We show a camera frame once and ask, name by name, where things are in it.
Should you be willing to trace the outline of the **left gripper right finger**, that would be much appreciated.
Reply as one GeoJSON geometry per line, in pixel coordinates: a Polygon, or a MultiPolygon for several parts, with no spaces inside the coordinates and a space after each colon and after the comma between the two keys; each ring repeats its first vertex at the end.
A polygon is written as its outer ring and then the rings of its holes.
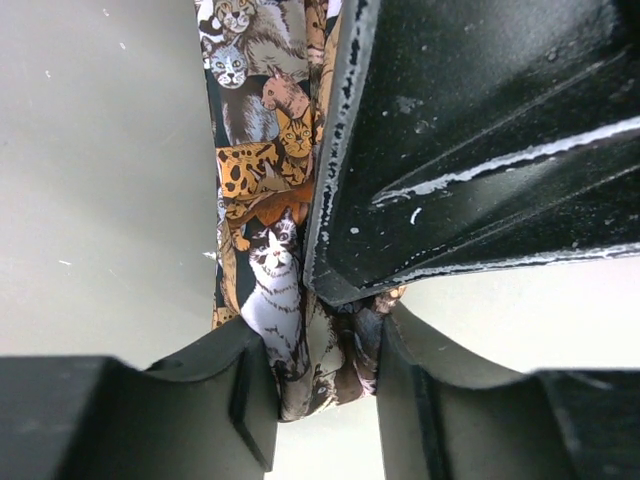
{"type": "Polygon", "coordinates": [[[519,373],[398,306],[385,320],[377,389],[389,479],[635,479],[639,374],[519,373]]]}

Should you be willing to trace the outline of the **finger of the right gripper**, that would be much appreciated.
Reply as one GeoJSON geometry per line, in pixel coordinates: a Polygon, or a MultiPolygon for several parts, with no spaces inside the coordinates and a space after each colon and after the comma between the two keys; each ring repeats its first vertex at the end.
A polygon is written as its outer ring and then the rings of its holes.
{"type": "Polygon", "coordinates": [[[346,1],[305,285],[639,252],[635,1],[346,1]]]}

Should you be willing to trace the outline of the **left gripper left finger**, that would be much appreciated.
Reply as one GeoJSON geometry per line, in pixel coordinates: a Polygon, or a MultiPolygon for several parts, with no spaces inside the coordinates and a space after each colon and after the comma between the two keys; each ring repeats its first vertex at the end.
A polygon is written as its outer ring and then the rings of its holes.
{"type": "Polygon", "coordinates": [[[145,370],[111,356],[1,360],[5,479],[261,479],[278,396],[232,320],[145,370]]]}

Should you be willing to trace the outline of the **brown floral tie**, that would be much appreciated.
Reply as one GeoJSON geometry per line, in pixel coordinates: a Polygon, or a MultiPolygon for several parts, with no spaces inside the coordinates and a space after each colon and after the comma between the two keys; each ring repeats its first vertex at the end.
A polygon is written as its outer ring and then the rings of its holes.
{"type": "Polygon", "coordinates": [[[195,5],[217,166],[212,324],[241,317],[264,341],[292,422],[377,389],[381,328],[395,288],[330,306],[302,280],[342,5],[195,5]]]}

